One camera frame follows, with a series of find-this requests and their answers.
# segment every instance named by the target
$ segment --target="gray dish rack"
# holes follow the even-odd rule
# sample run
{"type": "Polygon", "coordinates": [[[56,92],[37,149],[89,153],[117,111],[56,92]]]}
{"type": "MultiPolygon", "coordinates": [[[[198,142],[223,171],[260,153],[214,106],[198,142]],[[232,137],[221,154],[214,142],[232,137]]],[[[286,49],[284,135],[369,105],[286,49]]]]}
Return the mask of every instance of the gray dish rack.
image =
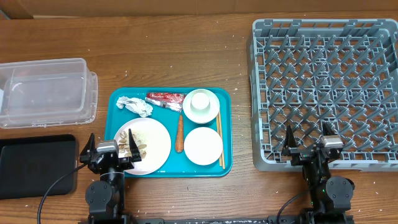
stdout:
{"type": "Polygon", "coordinates": [[[287,125],[299,147],[322,123],[345,146],[331,169],[398,171],[398,23],[391,19],[259,19],[248,39],[254,166],[301,171],[281,155],[287,125]]]}

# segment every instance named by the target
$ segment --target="teal tray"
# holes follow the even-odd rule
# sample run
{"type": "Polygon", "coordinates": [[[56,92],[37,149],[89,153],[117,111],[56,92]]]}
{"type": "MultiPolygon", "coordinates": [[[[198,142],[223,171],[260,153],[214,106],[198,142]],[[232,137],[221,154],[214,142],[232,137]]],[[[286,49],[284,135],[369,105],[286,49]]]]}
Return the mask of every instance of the teal tray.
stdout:
{"type": "MultiPolygon", "coordinates": [[[[145,99],[148,92],[171,92],[171,93],[189,93],[197,88],[139,88],[129,87],[120,88],[112,93],[109,99],[108,117],[106,119],[105,140],[113,139],[119,128],[126,122],[138,118],[134,114],[123,108],[116,106],[116,101],[120,96],[129,98],[136,97],[145,99]]],[[[152,115],[149,116],[161,122],[169,131],[172,140],[172,148],[166,163],[157,171],[148,175],[132,175],[126,173],[126,177],[222,177],[232,168],[232,120],[231,120],[231,98],[229,94],[221,88],[207,88],[212,91],[220,100],[221,122],[223,127],[223,145],[225,170],[220,167],[218,160],[208,166],[199,166],[191,162],[185,152],[177,153],[175,151],[175,138],[177,137],[177,125],[180,114],[170,109],[155,106],[152,115]]],[[[195,124],[190,121],[183,113],[184,120],[184,139],[187,134],[195,128],[209,127],[217,131],[216,119],[208,124],[195,124]]]]}

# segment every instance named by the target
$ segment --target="red wrapper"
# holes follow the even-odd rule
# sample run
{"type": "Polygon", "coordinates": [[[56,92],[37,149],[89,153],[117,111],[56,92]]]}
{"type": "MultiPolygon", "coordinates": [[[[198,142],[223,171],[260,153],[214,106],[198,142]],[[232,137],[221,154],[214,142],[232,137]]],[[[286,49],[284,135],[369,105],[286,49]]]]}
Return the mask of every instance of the red wrapper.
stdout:
{"type": "Polygon", "coordinates": [[[185,96],[183,93],[147,93],[145,101],[156,106],[181,112],[185,96]]]}

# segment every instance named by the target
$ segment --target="black tray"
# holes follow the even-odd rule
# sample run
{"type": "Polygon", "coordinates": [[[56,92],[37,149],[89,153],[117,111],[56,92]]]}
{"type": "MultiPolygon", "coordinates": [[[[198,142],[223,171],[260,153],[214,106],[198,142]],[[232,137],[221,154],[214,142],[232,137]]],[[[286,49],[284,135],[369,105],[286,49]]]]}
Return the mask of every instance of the black tray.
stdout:
{"type": "MultiPolygon", "coordinates": [[[[71,134],[0,140],[0,199],[43,196],[77,165],[78,144],[71,134]]],[[[76,189],[77,172],[49,192],[76,189]]]]}

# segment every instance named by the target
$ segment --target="white plate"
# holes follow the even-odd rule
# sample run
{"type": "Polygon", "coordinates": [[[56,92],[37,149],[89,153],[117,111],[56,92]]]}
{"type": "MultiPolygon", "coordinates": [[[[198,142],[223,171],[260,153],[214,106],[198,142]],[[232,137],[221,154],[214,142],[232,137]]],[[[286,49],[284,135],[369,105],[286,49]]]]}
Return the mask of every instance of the white plate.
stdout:
{"type": "Polygon", "coordinates": [[[223,141],[211,128],[196,128],[185,138],[184,151],[193,163],[201,166],[210,165],[220,158],[223,141]]]}
{"type": "Polygon", "coordinates": [[[134,169],[126,170],[126,172],[134,175],[146,175],[162,167],[172,148],[172,141],[166,127],[152,118],[136,118],[124,124],[117,131],[114,139],[119,142],[120,133],[125,131],[128,134],[129,129],[136,136],[134,141],[137,146],[147,145],[144,149],[147,155],[141,162],[134,163],[134,169]]]}

